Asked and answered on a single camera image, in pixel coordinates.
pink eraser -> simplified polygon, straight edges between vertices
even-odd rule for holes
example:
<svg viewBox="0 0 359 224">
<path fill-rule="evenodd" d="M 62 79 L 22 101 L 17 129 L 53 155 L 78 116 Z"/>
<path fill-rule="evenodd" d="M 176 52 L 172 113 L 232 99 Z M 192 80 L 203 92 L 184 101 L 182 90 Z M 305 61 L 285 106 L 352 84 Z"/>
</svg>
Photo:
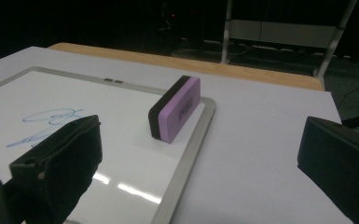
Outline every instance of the pink eraser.
<svg viewBox="0 0 359 224">
<path fill-rule="evenodd" d="M 149 111 L 152 136 L 171 143 L 200 103 L 200 79 L 182 76 Z"/>
</svg>

